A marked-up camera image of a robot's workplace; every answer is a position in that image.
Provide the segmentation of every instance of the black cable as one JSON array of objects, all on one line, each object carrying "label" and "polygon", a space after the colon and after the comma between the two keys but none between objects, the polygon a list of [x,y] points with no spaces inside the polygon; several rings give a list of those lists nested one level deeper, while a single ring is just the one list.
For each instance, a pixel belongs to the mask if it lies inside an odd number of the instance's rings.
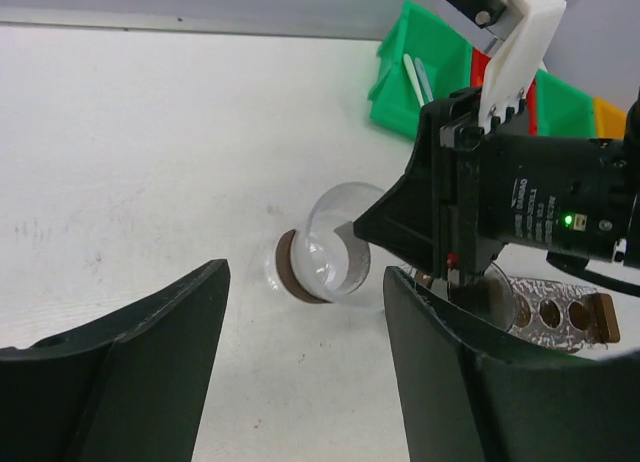
[{"label": "black cable", "polygon": [[555,267],[559,271],[564,272],[567,275],[577,277],[578,279],[584,280],[585,282],[599,285],[600,287],[604,287],[605,289],[613,290],[614,292],[619,292],[621,294],[627,294],[632,297],[640,297],[640,285],[623,282],[621,280],[607,277],[606,275],[602,275],[591,270],[572,267],[571,265],[564,264],[553,259],[547,259],[547,262],[549,262],[551,266]]}]

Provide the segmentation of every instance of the green storage bin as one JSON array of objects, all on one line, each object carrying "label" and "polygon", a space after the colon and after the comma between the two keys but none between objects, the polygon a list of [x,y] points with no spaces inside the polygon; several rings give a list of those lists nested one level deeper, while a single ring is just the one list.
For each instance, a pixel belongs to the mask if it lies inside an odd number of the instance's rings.
[{"label": "green storage bin", "polygon": [[438,99],[469,87],[472,47],[437,16],[405,2],[400,19],[378,49],[380,71],[369,100],[376,124],[415,139],[420,106],[402,61],[405,53],[422,59]]},{"label": "green storage bin", "polygon": [[536,83],[539,135],[596,136],[591,96],[544,71],[538,72]]}]

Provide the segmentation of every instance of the white table surface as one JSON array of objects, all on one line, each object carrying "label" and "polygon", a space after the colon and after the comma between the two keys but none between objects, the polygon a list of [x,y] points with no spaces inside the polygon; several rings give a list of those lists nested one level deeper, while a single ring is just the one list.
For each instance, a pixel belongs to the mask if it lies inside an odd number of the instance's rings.
[{"label": "white table surface", "polygon": [[[402,173],[410,144],[367,121],[376,47],[0,28],[0,346],[228,258],[194,461],[408,460],[383,317],[305,305],[262,273],[326,189]],[[566,279],[539,252],[501,260]],[[640,346],[640,306],[615,300],[607,355]]]}]

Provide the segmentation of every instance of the black plastic part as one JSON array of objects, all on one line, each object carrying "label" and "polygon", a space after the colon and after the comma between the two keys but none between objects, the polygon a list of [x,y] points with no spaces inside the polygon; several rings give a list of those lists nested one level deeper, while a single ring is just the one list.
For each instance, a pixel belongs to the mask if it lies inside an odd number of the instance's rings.
[{"label": "black plastic part", "polygon": [[624,143],[627,177],[636,192],[640,192],[640,90],[638,99],[627,113]]},{"label": "black plastic part", "polygon": [[549,252],[547,254],[547,262],[559,271],[584,280],[585,282],[589,282],[590,284],[595,284],[621,294],[631,295],[632,297],[640,297],[639,285],[624,282],[622,280],[599,274],[598,272],[587,270],[586,266],[588,260]]},{"label": "black plastic part", "polygon": [[[480,88],[426,105],[404,175],[354,223],[355,235],[436,278],[447,278],[456,254],[459,283],[481,276],[504,243],[479,235],[480,152],[484,133],[471,125]],[[528,130],[526,107],[501,125]]]},{"label": "black plastic part", "polygon": [[25,350],[0,350],[0,461],[188,462],[229,290],[226,261]]},{"label": "black plastic part", "polygon": [[384,295],[412,462],[640,460],[640,352],[590,361],[529,344],[397,268]]},{"label": "black plastic part", "polygon": [[[482,28],[495,24],[506,9],[506,5],[501,0],[447,0],[447,2]],[[487,23],[477,23],[476,16],[480,12],[486,12],[489,15]]]},{"label": "black plastic part", "polygon": [[626,240],[627,247],[624,253],[624,265],[633,267],[634,269],[640,269],[640,200],[638,200],[638,198],[634,201]]},{"label": "black plastic part", "polygon": [[[486,137],[481,154],[483,174],[490,174],[479,181],[481,235],[611,261],[635,199],[616,165],[622,141],[498,133]],[[566,226],[567,216],[585,220],[584,227]]]}]

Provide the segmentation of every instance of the white wall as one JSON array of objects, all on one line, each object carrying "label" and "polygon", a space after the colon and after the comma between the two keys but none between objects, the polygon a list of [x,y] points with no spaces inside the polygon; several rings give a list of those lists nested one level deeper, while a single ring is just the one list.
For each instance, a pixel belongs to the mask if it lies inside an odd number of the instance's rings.
[{"label": "white wall", "polygon": [[403,1],[0,0],[0,21],[382,38]]},{"label": "white wall", "polygon": [[[404,0],[0,0],[0,21],[382,38]],[[435,0],[414,0],[431,7]],[[626,108],[640,69],[638,0],[567,0],[550,71]]]},{"label": "white wall", "polygon": [[639,1],[581,0],[547,52],[549,70],[626,111],[640,86]]}]

